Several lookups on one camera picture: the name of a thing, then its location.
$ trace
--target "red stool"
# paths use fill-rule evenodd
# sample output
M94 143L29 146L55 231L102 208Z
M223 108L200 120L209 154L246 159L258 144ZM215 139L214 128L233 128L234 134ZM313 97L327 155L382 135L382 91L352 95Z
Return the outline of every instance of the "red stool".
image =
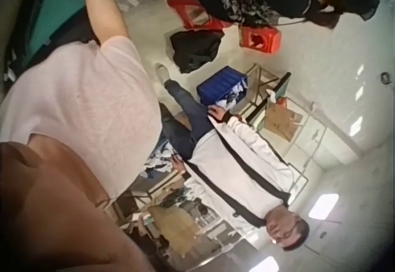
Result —
M281 32L275 28L240 29L240 46L263 53L276 53L281 44Z
M204 8L200 5L198 0L167 0L167 4L176 10L178 16L182 19L184 23L184 27L187 30L197 29L197 30L221 30L225 27L230 27L231 24L227 22L220 21L218 19L209 16L209 20L204 24L195 24L193 20L191 20L190 16L186 11L186 7L196 7L197 9L201 9L204 12Z

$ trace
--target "blue jeans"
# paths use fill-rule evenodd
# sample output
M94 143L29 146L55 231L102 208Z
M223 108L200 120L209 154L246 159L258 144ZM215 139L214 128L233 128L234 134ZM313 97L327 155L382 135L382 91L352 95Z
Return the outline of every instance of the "blue jeans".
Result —
M160 104L163 133L178 154L183 159L189 160L198 141L213 130L214 126L207 116L207 107L196 102L191 93L183 89L180 84L168 80L165 82L165 88L188 117L191 131L177 121L164 104Z

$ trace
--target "sneaker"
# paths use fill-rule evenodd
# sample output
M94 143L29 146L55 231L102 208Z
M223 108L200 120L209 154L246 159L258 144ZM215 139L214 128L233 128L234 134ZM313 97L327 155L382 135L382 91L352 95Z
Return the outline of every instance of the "sneaker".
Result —
M156 64L155 73L162 85L164 85L166 81L170 80L168 69L163 64Z

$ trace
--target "patterned scarf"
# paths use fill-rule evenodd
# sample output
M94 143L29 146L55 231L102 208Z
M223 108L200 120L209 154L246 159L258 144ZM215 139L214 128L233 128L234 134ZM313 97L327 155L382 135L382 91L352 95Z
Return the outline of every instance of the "patterned scarf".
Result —
M229 17L249 27L269 27L280 15L260 0L222 0Z

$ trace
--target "blue crate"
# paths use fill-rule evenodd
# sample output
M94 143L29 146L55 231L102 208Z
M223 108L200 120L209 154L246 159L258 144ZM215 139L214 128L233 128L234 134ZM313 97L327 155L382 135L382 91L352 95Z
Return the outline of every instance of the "blue crate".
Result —
M196 91L200 97L201 103L205 106L209 106L226 98L232 88L242 81L247 84L247 76L245 74L231 67L224 67L201 83L196 88ZM239 102L246 94L247 90L245 89L236 101Z

